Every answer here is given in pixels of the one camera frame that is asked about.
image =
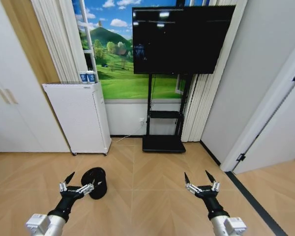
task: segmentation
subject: green grass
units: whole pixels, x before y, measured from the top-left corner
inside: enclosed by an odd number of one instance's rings
[[[106,54],[104,60],[98,60],[96,63],[105,99],[148,97],[148,75],[133,74],[133,62],[127,60],[123,70],[120,56]],[[109,67],[102,67],[102,63],[107,63]],[[180,98],[180,95],[175,93],[177,76],[157,75],[155,81],[153,98]]]

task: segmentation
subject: cabinet handle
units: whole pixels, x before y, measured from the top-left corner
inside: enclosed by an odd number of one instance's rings
[[[0,89],[0,95],[6,104],[11,104],[10,101],[6,98],[4,92]]]
[[[6,91],[6,93],[8,94],[10,100],[11,100],[14,104],[19,104],[19,103],[15,100],[15,97],[13,96],[13,93],[12,93],[8,88],[6,88],[5,91]]]

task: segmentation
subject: black tv screen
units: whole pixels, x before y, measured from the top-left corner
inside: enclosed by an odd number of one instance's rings
[[[134,73],[212,74],[234,9],[133,7]]]

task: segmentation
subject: white curtain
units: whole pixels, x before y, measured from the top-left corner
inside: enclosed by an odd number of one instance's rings
[[[182,130],[183,142],[198,142],[201,139],[246,3],[247,0],[215,0],[209,3],[236,5],[236,8],[214,73],[195,75],[192,79]]]
[[[61,82],[79,82],[88,70],[70,0],[31,0]]]

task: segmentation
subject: wooden floor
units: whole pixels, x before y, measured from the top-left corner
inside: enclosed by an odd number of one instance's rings
[[[236,177],[288,235],[295,235],[295,160]]]
[[[205,170],[221,182],[218,200],[244,220],[246,236],[273,235],[203,147],[185,147],[185,154],[143,153],[141,139],[132,138],[113,143],[106,157],[0,153],[0,236],[29,235],[25,222],[56,206],[59,182],[75,171],[70,184],[78,186],[83,173],[97,166],[106,171],[108,192],[100,200],[78,200],[64,236],[212,236],[204,203],[184,189],[183,172],[192,183],[205,185]]]

